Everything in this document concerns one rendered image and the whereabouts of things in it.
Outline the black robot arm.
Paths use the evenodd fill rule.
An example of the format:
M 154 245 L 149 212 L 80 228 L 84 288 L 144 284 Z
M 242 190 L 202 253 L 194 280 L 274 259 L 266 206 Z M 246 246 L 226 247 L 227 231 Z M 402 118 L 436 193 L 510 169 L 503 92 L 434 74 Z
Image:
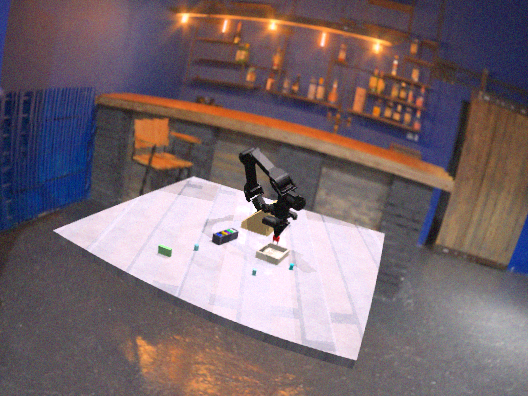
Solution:
M 274 215 L 276 206 L 274 205 L 275 203 L 266 204 L 263 197 L 260 196 L 264 194 L 264 191 L 262 186 L 257 182 L 255 164 L 257 164 L 270 178 L 270 184 L 278 194 L 278 202 L 287 204 L 296 211 L 304 209 L 306 200 L 295 192 L 295 189 L 298 187 L 291 175 L 283 169 L 277 168 L 258 147 L 250 147 L 239 153 L 238 157 L 245 166 L 247 181 L 244 186 L 245 198 L 248 203 L 252 201 L 257 210 L 256 212 L 262 210 L 264 213 Z M 288 187 L 290 183 L 292 185 Z M 258 195 L 259 193 L 260 195 Z M 254 196 L 256 197 L 253 198 Z

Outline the white shallow square tray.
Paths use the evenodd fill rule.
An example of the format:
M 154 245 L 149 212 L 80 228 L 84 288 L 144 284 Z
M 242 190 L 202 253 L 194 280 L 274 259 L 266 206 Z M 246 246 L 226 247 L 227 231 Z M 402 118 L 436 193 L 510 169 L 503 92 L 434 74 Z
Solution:
M 256 251 L 255 258 L 278 265 L 289 256 L 289 253 L 289 248 L 269 242 Z

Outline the green rectangular block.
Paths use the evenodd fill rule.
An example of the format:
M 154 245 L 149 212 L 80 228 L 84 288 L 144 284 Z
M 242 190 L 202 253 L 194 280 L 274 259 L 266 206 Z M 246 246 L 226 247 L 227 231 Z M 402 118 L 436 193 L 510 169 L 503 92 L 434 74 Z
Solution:
M 158 245 L 158 253 L 163 254 L 165 256 L 171 257 L 172 256 L 172 248 L 169 248 L 167 246 Z

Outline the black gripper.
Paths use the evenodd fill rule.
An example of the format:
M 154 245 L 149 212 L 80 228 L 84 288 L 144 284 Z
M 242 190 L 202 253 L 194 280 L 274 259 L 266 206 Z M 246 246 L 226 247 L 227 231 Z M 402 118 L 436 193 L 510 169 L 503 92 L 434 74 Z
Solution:
M 291 207 L 287 204 L 283 204 L 277 201 L 274 205 L 276 206 L 274 212 L 275 217 L 270 215 L 266 216 L 262 219 L 262 223 L 272 227 L 274 229 L 274 237 L 277 238 L 290 224 L 288 218 L 291 217 L 295 221 L 298 218 L 298 214 L 296 212 L 291 211 Z

